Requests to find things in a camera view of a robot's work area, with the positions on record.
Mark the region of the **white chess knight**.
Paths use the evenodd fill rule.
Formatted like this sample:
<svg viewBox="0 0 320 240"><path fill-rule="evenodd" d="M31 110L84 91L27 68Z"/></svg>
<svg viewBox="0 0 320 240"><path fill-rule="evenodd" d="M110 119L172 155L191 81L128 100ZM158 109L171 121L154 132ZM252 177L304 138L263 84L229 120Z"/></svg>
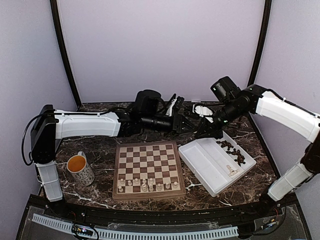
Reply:
<svg viewBox="0 0 320 240"><path fill-rule="evenodd" d="M165 188L166 188L166 189L169 189L170 187L171 187L171 183L167 182L167 183L165 184Z"/></svg>

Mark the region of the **white chess piece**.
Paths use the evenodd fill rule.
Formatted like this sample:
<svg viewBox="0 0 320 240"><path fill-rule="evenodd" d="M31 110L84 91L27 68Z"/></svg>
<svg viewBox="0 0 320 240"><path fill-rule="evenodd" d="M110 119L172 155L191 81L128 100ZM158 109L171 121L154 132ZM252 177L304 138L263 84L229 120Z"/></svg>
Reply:
<svg viewBox="0 0 320 240"><path fill-rule="evenodd" d="M160 184L160 183L158 183L158 184L156 185L156 190L157 190L158 192L161 192L162 189L163 189L163 185Z"/></svg>
<svg viewBox="0 0 320 240"><path fill-rule="evenodd" d="M153 192L154 191L154 185L151 183L148 185L148 189L150 192Z"/></svg>

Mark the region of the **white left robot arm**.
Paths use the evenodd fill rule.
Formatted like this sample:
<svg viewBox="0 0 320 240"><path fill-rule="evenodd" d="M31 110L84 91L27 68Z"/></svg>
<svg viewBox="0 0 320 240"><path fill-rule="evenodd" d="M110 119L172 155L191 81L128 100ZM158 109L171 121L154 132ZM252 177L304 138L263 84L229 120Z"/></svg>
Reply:
<svg viewBox="0 0 320 240"><path fill-rule="evenodd" d="M185 135L195 130L195 125L179 113L184 98L173 95L164 102L159 92L151 89L137 93L128 107L114 107L104 112L79 112L54 109L45 105L24 129L30 133L29 161L35 164L39 182L51 210L60 218L71 213L65 203L56 167L56 141L79 136L130 137L148 129L161 133Z"/></svg>

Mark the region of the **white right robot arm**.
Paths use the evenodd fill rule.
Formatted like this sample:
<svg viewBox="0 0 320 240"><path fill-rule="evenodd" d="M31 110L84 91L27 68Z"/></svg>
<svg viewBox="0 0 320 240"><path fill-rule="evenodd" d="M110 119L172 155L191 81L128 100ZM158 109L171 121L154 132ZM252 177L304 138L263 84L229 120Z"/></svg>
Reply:
<svg viewBox="0 0 320 240"><path fill-rule="evenodd" d="M302 158L284 176L276 180L255 205L255 213L266 217L275 203L320 172L320 116L281 97L274 90L252 84L240 89L228 77L219 79L211 91L223 104L213 111L201 103L194 104L193 113L202 120L195 138L223 136L222 128L233 120L251 113L274 120L303 136L309 145Z"/></svg>

